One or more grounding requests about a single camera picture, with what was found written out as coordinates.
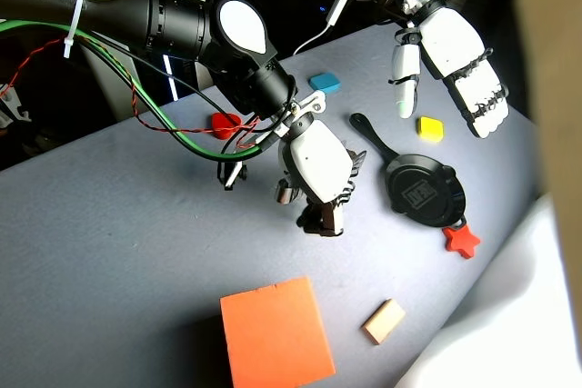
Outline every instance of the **gray table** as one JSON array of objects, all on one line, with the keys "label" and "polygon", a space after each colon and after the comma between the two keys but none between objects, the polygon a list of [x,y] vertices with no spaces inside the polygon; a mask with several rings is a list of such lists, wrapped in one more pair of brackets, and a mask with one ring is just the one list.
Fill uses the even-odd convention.
[{"label": "gray table", "polygon": [[[340,78],[322,118],[348,147],[369,151],[339,238],[303,234],[295,225],[303,202],[274,203],[275,147],[251,161],[232,193],[221,190],[214,164],[136,120],[2,172],[0,385],[219,386],[212,381],[229,376],[218,365],[218,299],[305,274],[337,370],[313,386],[396,383],[532,202],[537,155],[534,126],[515,111],[486,140],[474,138],[427,72],[417,114],[443,120],[447,136],[438,145],[419,140],[414,120],[397,117],[386,82],[394,32],[371,27],[283,63],[302,95],[311,75]],[[188,126],[211,112],[195,97],[166,110]],[[440,230],[390,212],[381,159],[347,123],[355,111],[397,151],[457,169],[467,220],[482,239],[474,259],[445,251]],[[374,346],[359,327],[386,298],[407,316]],[[215,365],[201,361],[209,343]]]}]

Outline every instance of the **white cable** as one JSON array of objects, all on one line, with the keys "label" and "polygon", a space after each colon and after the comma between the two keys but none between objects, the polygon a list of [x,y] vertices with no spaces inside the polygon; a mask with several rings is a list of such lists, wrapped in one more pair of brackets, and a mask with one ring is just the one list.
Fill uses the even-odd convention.
[{"label": "white cable", "polygon": [[327,29],[329,29],[331,27],[331,24],[327,24],[326,28],[321,31],[319,34],[317,34],[316,36],[314,36],[313,38],[308,39],[307,41],[305,41],[302,45],[300,45],[297,49],[295,49],[295,52],[293,53],[293,56],[297,55],[297,53],[303,49],[306,45],[313,43],[317,38],[319,38],[320,36],[322,36],[323,34],[325,34],[327,32]]},{"label": "white cable", "polygon": [[83,0],[76,0],[75,11],[73,12],[73,20],[71,21],[71,27],[69,27],[69,33],[65,38],[65,52],[63,56],[68,58],[71,54],[71,47],[73,46],[73,37],[75,36],[76,27],[79,24],[79,17],[81,17],[81,9],[83,8]]}]

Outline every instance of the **orange cube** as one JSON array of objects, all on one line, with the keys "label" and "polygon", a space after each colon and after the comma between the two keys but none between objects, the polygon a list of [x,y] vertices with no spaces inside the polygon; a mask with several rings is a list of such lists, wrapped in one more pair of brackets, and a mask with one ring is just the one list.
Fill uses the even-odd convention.
[{"label": "orange cube", "polygon": [[220,299],[235,388],[296,388],[336,373],[307,277]]}]

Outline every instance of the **black frying pan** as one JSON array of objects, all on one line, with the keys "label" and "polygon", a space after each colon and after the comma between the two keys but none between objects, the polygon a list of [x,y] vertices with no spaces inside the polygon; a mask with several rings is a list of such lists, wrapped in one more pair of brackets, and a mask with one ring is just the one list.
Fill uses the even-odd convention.
[{"label": "black frying pan", "polygon": [[386,189],[395,212],[433,227],[465,221],[465,192],[454,168],[422,154],[397,154],[382,142],[363,114],[352,114],[349,123],[382,154]]}]

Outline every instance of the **white zip tie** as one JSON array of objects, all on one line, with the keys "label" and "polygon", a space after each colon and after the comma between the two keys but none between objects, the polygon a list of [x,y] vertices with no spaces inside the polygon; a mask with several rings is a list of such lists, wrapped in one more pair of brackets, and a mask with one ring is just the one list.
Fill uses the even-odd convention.
[{"label": "white zip tie", "polygon": [[73,37],[75,36],[76,27],[79,24],[79,18],[81,17],[81,8],[83,8],[83,0],[76,0],[71,27],[69,27],[69,33],[65,38],[65,53],[63,54],[65,58],[68,58],[71,54],[71,47],[74,41]]}]

